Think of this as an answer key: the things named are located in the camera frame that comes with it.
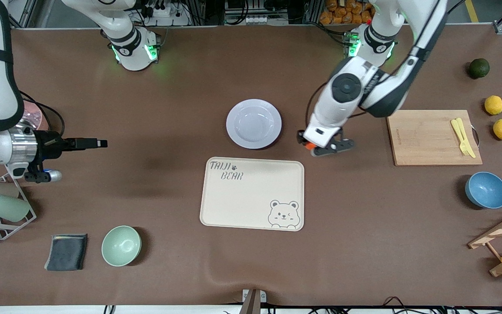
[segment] wooden cutting board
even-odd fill
[[[462,118],[476,158],[464,156],[451,120]],[[399,110],[387,118],[394,164],[481,165],[470,117],[466,110]]]

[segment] gray cloth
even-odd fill
[[[44,268],[53,272],[81,270],[87,235],[52,235],[50,256]]]

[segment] plate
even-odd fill
[[[227,114],[226,129],[237,145],[261,149],[271,145],[280,135],[282,118],[269,102],[247,99],[235,105]]]

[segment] white tray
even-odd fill
[[[298,161],[212,157],[205,170],[201,223],[298,231],[304,220],[304,180]]]

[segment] mint green cup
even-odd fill
[[[102,257],[111,266],[125,266],[141,252],[141,236],[129,226],[111,229],[102,241]]]
[[[32,209],[27,201],[0,195],[0,217],[8,221],[17,222],[22,220]]]

